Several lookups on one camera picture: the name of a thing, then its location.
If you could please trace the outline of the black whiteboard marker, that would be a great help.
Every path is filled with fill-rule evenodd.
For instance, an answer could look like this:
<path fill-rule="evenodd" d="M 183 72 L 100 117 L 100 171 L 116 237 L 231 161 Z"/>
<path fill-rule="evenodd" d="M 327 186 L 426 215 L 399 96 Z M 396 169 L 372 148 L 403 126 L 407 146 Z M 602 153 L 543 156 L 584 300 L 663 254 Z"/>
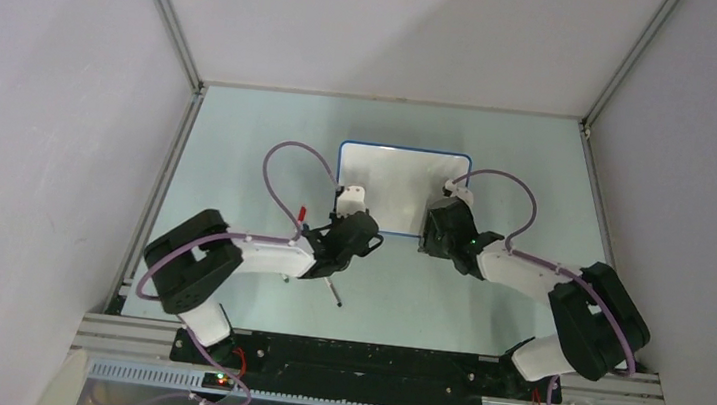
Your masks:
<path fill-rule="evenodd" d="M 328 287 L 328 290 L 329 290 L 330 293 L 332 294 L 332 297 L 334 298 L 336 305 L 337 305 L 338 307 L 343 307 L 343 306 L 344 306 L 343 301 L 342 301 L 342 299 L 340 298 L 340 295 L 339 295 L 339 293 L 338 293 L 336 287 L 334 286 L 334 283 L 333 283 L 333 282 L 331 281 L 331 279 L 329 279 L 329 278 L 326 278 L 324 281 L 325 281 L 325 284 L 326 284 L 327 287 Z"/>

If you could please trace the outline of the blue-framed whiteboard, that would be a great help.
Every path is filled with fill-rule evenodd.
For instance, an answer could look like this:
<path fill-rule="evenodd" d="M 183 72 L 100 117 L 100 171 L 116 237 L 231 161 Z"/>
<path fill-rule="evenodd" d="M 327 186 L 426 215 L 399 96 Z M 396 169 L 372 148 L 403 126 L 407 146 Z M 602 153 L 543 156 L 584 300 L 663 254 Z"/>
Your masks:
<path fill-rule="evenodd" d="M 465 153 L 348 140 L 339 146 L 337 178 L 365 189 L 366 212 L 381 233 L 416 238 L 444 183 L 470 170 Z"/>

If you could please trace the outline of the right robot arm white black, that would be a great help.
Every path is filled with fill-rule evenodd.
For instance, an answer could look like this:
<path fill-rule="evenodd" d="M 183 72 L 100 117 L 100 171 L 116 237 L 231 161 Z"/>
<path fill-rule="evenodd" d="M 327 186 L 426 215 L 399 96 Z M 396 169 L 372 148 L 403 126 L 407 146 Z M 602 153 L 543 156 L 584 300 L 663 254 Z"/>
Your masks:
<path fill-rule="evenodd" d="M 501 357 L 498 383 L 506 395 L 523 398 L 556 375 L 596 381 L 620 365 L 634 366 L 650 331 L 614 268 L 596 262 L 575 273 L 506 244 L 498 233 L 478 231 L 470 206 L 455 197 L 428 206 L 419 244 L 462 275 L 504 285 L 550 309 L 554 334 L 522 341 Z"/>

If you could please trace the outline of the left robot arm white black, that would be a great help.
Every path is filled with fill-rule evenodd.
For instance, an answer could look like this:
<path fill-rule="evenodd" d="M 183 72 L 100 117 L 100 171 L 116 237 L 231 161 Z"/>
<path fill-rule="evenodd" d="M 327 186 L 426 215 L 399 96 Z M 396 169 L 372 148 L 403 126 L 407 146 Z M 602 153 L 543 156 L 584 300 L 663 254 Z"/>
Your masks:
<path fill-rule="evenodd" d="M 229 319 L 213 298 L 236 274 L 278 274 L 288 279 L 322 279 L 346 270 L 384 242 L 366 211 L 315 229 L 300 227 L 296 237 L 233 233 L 220 211 L 207 209 L 151 241 L 143 250 L 147 267 L 135 294 L 157 300 L 195 335 L 196 350 L 209 364 L 232 358 L 235 339 Z"/>

